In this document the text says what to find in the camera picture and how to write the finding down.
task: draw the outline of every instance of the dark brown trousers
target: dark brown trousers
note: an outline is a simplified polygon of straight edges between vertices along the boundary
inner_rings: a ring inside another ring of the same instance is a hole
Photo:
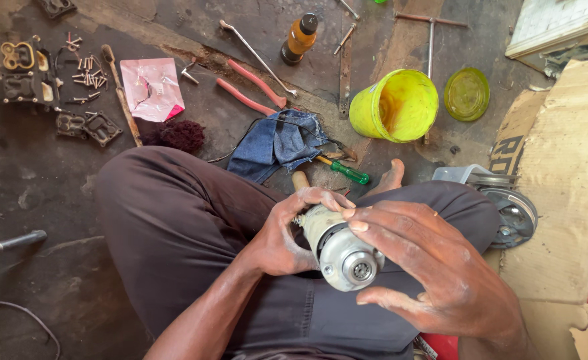
[[[158,337],[208,289],[286,196],[192,155],[141,147],[99,172],[99,216],[130,301]],[[457,183],[429,181],[363,198],[422,202],[483,252],[498,229],[496,207]],[[412,297],[423,291],[387,261],[376,285]],[[357,306],[358,291],[335,290],[321,277],[265,276],[234,330],[225,357],[243,350],[314,347],[356,359],[411,359],[418,331],[375,305]]]

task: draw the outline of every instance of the dusty hands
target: dusty hands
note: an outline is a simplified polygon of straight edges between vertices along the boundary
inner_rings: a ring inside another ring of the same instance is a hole
[[[453,226],[424,204],[382,201],[348,209],[343,217],[363,241],[376,247],[425,287],[418,299],[375,286],[359,304],[378,304],[423,332],[505,343],[523,329],[518,299]]]
[[[318,270],[314,254],[294,242],[291,220],[311,204],[323,204],[332,211],[354,208],[353,202],[322,188],[302,188],[274,205],[263,228],[238,256],[247,258],[270,275],[298,274]]]

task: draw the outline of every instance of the denim cloth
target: denim cloth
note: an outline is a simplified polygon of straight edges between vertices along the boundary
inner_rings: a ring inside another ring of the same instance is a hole
[[[280,119],[305,126],[316,135],[327,137],[314,114],[287,109],[268,118],[276,119],[280,114]],[[290,172],[298,165],[312,161],[321,153],[314,146],[324,143],[327,140],[319,139],[298,126],[259,120],[232,154],[227,170],[260,184],[280,167],[286,167]]]

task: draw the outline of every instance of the yellow bucket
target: yellow bucket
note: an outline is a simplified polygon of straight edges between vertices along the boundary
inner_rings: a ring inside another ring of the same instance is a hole
[[[429,131],[437,113],[434,83],[418,70],[399,69],[356,94],[349,121],[363,136],[410,142]]]

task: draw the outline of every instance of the bare foot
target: bare foot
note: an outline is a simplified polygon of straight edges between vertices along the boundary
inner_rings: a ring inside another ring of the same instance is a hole
[[[403,175],[405,175],[405,164],[400,159],[392,160],[392,168],[383,174],[378,186],[370,190],[363,197],[400,188]]]

